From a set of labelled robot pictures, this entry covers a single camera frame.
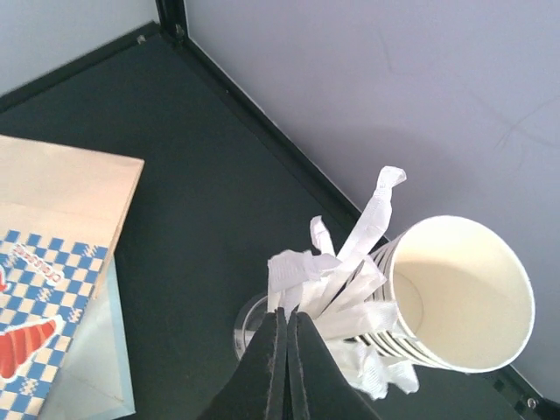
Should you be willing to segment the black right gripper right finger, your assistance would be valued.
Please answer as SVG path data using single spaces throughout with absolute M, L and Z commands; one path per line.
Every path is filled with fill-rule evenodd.
M 287 327 L 287 417 L 375 420 L 378 415 L 349 385 L 311 318 L 293 312 Z

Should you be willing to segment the tall white paper cup stack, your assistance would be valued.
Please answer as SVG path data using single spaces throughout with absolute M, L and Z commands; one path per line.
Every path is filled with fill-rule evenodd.
M 478 374 L 505 367 L 528 344 L 536 316 L 529 276 L 490 228 L 434 216 L 371 256 L 387 279 L 373 298 L 399 310 L 394 330 L 363 336 L 381 355 Z

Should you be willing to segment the light blue paper bag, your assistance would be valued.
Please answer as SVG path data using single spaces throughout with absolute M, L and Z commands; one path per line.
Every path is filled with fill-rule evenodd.
M 40 419 L 117 419 L 136 412 L 116 265 L 87 305 Z

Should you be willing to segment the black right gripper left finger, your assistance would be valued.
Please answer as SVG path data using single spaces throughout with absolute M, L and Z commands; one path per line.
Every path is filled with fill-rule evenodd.
M 230 380 L 199 418 L 282 419 L 286 360 L 287 324 L 279 308 L 264 316 Z

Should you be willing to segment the blue checkered bakery paper bag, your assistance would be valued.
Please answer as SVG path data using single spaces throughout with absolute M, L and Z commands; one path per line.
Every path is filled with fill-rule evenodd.
M 2 136 L 2 418 L 39 416 L 143 167 L 139 158 Z

